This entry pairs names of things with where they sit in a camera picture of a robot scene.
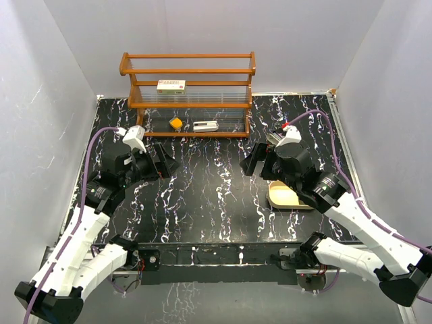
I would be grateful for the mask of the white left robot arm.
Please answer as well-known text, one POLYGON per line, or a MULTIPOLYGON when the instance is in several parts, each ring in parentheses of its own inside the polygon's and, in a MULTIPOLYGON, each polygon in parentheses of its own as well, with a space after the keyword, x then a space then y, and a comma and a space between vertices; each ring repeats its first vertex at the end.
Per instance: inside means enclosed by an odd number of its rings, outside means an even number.
POLYGON ((180 164, 162 144, 153 155, 124 145, 118 153, 104 153, 101 168, 86 176, 84 202, 74 210, 69 225, 49 258, 30 281, 21 281, 15 297, 26 309, 48 323, 75 323, 90 293, 115 270, 135 269, 141 262, 135 240, 114 236, 90 261, 99 232, 109 223, 126 190, 139 182, 171 178, 180 164))

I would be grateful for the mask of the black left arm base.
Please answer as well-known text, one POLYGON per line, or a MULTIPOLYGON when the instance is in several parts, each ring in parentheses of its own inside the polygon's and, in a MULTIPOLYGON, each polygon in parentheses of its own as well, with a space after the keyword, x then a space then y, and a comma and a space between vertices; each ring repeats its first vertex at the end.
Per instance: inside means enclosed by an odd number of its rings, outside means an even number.
POLYGON ((146 271, 159 270, 160 257, 161 254, 157 249, 135 250, 130 255, 128 262, 109 276, 114 290, 126 295, 136 289, 142 283, 146 271))

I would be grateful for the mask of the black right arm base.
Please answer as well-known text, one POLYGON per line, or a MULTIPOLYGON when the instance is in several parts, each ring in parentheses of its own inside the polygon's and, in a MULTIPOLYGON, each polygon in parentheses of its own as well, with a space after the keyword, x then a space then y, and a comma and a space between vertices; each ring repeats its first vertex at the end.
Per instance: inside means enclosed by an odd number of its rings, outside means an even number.
POLYGON ((299 248, 282 248, 277 254, 270 255, 270 261, 281 270, 295 271, 297 284, 301 291, 314 296, 332 289, 340 276, 340 269, 336 269, 333 279, 327 283, 329 266, 321 263, 307 252, 302 252, 299 248))

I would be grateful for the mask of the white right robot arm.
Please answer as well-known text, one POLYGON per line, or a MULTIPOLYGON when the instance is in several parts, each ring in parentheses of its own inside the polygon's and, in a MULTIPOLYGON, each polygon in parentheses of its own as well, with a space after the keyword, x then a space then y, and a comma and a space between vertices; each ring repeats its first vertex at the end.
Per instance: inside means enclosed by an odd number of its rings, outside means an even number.
POLYGON ((292 258, 301 259, 310 268, 331 265, 345 269, 378 285, 401 306, 410 307, 419 299, 431 278, 429 251, 403 241, 377 216, 365 215, 347 182, 321 171, 301 144, 256 143, 240 162, 244 175, 251 176, 259 161, 264 163, 261 178, 283 182, 303 203, 337 221, 367 246, 360 250, 315 232, 292 258))

